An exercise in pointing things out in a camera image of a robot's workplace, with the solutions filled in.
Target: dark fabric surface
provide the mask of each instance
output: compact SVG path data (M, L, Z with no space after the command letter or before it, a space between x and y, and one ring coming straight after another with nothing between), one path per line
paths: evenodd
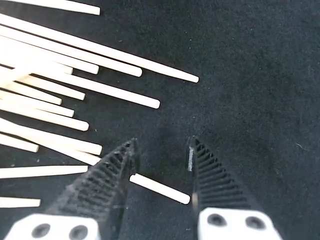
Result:
M161 101L151 109L99 93L63 106L88 121L80 132L0 115L104 146L139 139L140 173L188 194L187 136L198 135L233 166L287 240L320 238L320 4L316 0L91 0L94 16L0 2L0 13L73 34L200 77L198 84L144 70L75 74ZM41 148L0 146L0 167L78 164ZM0 209L0 237L41 212L77 176L0 180L0 193L43 199L37 209ZM132 184L121 240L190 240L192 208Z

